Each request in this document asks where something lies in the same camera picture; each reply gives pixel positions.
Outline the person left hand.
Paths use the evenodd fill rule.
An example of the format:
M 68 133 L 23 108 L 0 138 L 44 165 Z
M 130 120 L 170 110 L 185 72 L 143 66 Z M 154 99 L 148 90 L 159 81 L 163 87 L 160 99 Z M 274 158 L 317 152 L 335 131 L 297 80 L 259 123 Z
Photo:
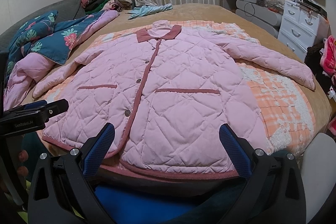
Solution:
M 29 158 L 28 153 L 26 150 L 22 150 L 19 153 L 19 161 L 21 162 L 18 169 L 17 169 L 17 174 L 22 176 L 22 177 L 26 177 L 29 174 L 29 171 L 27 169 L 26 166 L 23 165 L 23 163 Z

